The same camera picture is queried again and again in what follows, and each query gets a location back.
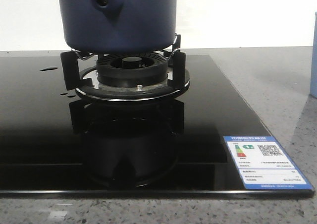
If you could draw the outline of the light blue ribbed cup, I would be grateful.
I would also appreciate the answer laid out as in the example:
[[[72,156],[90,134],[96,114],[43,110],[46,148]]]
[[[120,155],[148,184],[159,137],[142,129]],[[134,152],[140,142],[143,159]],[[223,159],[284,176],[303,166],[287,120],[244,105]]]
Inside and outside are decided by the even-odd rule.
[[[311,63],[310,95],[317,97],[317,13],[315,12],[314,38]]]

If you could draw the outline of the black round gas burner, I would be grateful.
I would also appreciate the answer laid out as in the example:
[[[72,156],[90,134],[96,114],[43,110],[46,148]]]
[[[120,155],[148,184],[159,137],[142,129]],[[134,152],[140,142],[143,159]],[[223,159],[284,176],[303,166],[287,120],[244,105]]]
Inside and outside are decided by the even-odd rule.
[[[167,78],[168,60],[158,53],[108,55],[97,60],[98,81],[132,88],[157,84]]]

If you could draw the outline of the black metal pot support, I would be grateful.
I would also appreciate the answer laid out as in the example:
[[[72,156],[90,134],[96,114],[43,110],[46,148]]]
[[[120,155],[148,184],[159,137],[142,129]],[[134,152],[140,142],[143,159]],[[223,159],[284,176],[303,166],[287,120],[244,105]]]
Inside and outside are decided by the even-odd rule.
[[[93,53],[76,50],[63,52],[60,55],[64,81],[67,90],[75,90],[77,95],[85,100],[105,102],[152,101],[167,97],[178,97],[190,86],[190,73],[186,69],[186,54],[180,50],[181,36],[177,34],[170,51],[160,50],[158,53],[168,60],[167,78],[157,84],[132,88],[114,87],[98,81],[97,61],[95,66],[79,69],[79,60],[94,57]],[[98,59],[108,56],[99,54]]]

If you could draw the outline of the black glass gas stove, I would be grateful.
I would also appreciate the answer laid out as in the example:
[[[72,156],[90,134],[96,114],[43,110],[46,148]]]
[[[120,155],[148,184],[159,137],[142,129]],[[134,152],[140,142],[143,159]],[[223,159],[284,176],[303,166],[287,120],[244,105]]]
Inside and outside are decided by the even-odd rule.
[[[176,99],[93,104],[66,91],[58,56],[1,58],[1,196],[312,197],[244,187],[224,136],[272,135],[209,56],[186,66]]]

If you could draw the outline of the blue energy rating sticker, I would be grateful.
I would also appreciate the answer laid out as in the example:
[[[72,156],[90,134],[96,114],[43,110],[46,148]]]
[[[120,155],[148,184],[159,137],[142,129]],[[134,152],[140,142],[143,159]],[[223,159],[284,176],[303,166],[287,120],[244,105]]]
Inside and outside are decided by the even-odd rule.
[[[224,141],[246,189],[313,191],[273,136],[224,136]]]

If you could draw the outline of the dark blue cooking pot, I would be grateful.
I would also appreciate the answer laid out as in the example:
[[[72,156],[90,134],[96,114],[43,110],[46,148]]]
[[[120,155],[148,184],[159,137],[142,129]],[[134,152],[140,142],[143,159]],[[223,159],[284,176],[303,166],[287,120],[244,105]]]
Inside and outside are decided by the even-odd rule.
[[[66,44],[78,51],[142,53],[175,40],[177,0],[59,0]]]

